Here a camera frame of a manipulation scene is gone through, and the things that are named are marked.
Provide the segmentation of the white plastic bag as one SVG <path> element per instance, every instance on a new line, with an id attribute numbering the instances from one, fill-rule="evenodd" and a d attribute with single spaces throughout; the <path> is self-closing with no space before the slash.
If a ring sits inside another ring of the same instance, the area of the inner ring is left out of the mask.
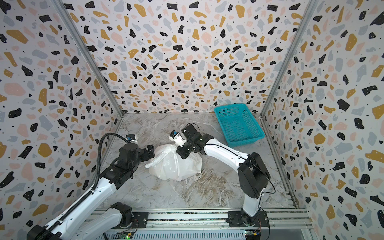
<path id="1" fill-rule="evenodd" d="M 202 172 L 202 158 L 190 153 L 186 159 L 176 152 L 177 144 L 165 144 L 155 149 L 155 157 L 145 168 L 161 180 L 183 181 Z"/>

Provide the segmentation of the teal plastic mesh basket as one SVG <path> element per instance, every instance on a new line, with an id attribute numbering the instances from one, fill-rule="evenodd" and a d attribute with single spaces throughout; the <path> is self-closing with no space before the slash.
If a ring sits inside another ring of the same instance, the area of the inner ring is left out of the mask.
<path id="1" fill-rule="evenodd" d="M 214 109 L 227 144 L 231 148 L 253 144 L 265 133 L 245 104 L 231 104 Z"/>

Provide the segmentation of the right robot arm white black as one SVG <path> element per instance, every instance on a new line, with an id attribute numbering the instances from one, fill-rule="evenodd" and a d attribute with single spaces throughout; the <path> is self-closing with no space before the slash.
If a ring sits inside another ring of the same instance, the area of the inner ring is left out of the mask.
<path id="1" fill-rule="evenodd" d="M 176 152 L 184 160 L 192 153 L 201 154 L 216 158 L 237 172 L 245 199 L 239 212 L 229 213 L 231 227 L 261 224 L 258 220 L 261 200 L 271 176 L 259 154 L 236 151 L 209 134 L 200 134 L 192 124 L 186 125 L 181 133 L 171 131 L 170 139 L 178 145 Z"/>

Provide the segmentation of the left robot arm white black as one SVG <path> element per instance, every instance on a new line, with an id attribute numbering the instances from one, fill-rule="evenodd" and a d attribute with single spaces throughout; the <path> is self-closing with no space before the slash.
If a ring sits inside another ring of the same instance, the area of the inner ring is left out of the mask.
<path id="1" fill-rule="evenodd" d="M 135 143 L 126 143 L 119 150 L 119 157 L 97 178 L 95 184 L 76 200 L 67 210 L 45 226 L 34 226 L 27 234 L 28 240 L 94 240 L 112 228 L 129 230 L 139 228 L 132 208 L 117 202 L 101 216 L 85 223 L 85 220 L 109 196 L 113 195 L 142 162 L 155 156 L 154 147 L 141 149 Z"/>

